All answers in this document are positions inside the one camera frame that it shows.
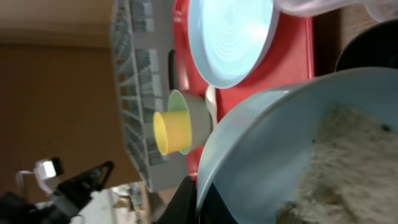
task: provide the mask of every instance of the flour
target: flour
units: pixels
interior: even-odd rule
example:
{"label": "flour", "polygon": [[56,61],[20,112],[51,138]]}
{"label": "flour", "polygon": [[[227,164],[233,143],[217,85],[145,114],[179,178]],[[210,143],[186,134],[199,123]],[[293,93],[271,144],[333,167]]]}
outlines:
{"label": "flour", "polygon": [[[338,202],[316,198],[325,186]],[[331,107],[294,203],[310,223],[398,223],[398,134],[360,110]]]}

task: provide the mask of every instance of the light blue plate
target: light blue plate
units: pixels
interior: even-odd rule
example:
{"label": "light blue plate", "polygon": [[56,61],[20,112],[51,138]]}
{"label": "light blue plate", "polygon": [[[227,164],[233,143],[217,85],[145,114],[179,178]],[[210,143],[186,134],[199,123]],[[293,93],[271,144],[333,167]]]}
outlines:
{"label": "light blue plate", "polygon": [[273,0],[191,0],[188,36],[201,76],[217,88],[237,85],[266,55],[278,17]]}
{"label": "light blue plate", "polygon": [[355,68],[251,96],[206,143],[197,210],[214,183],[238,223],[275,223],[297,193],[329,106],[354,106],[397,130],[397,96],[398,70],[391,68]]}

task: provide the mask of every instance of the clear plastic container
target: clear plastic container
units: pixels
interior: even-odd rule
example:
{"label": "clear plastic container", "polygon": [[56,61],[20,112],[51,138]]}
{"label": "clear plastic container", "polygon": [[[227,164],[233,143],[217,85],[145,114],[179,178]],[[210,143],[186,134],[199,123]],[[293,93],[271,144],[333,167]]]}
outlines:
{"label": "clear plastic container", "polygon": [[316,16],[350,4],[365,4],[379,22],[398,18],[398,0],[275,0],[282,12],[295,16]]}

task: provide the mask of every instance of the dish rack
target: dish rack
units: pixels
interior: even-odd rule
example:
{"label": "dish rack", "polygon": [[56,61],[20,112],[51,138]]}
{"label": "dish rack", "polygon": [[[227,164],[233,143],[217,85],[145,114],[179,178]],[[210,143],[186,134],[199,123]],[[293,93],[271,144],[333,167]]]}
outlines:
{"label": "dish rack", "polygon": [[155,111],[164,111],[174,51],[173,0],[117,0],[111,45],[124,143],[151,192],[179,184],[186,158],[162,156],[154,140]]}

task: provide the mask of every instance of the red tray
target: red tray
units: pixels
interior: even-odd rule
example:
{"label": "red tray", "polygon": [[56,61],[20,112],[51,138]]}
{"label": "red tray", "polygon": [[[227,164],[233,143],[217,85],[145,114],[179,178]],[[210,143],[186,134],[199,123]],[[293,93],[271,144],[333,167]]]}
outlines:
{"label": "red tray", "polygon": [[[204,96],[208,84],[200,76],[189,48],[188,8],[189,0],[176,0],[174,38],[180,89]],[[313,77],[312,19],[281,13],[274,40],[260,66],[237,86],[216,91],[218,121],[254,93]],[[203,146],[187,155],[188,173],[193,177],[197,174],[202,151]]]}

